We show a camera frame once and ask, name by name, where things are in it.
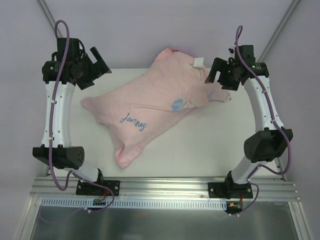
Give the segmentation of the pink Journey pillow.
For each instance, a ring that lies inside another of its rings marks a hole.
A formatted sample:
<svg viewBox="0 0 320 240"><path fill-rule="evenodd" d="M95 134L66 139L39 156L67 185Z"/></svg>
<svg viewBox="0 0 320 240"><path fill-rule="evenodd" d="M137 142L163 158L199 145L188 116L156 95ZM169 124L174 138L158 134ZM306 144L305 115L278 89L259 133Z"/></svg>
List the pink Journey pillow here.
<svg viewBox="0 0 320 240"><path fill-rule="evenodd" d="M166 48L141 76L81 100L81 106L96 122L108 127L120 168L126 168L150 141L191 110L211 101L231 100L231 94L218 83L205 83L209 71L204 64L202 68L194 67L194 59Z"/></svg>

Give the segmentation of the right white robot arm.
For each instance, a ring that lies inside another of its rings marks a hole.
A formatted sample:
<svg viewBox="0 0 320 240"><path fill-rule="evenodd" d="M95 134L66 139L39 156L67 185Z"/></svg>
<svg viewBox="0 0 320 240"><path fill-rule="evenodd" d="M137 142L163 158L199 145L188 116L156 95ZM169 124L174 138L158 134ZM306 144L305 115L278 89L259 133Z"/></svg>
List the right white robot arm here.
<svg viewBox="0 0 320 240"><path fill-rule="evenodd" d="M221 199L253 198L250 180L267 163L285 151L292 154L293 131L285 128L277 113L270 91L267 65L256 62L253 45L229 48L227 60L215 58L206 83L217 81L224 90L246 91L255 121L255 133L243 144L244 157L223 182L208 183L208 196Z"/></svg>

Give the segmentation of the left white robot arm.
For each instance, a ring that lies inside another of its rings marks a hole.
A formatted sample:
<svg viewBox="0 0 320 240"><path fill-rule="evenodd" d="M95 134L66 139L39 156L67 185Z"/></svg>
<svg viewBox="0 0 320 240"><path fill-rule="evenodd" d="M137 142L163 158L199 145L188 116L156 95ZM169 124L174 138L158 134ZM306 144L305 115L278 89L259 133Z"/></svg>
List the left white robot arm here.
<svg viewBox="0 0 320 240"><path fill-rule="evenodd" d="M79 188L93 195L104 191L102 171L85 161L82 146L73 146L70 133L71 105L76 87L85 90L94 80L112 71L96 47L90 49L96 62L86 53L78 38L57 38L57 51L42 67L46 89L46 120L41 144L32 155L49 167L53 181L54 169L67 171L79 179Z"/></svg>

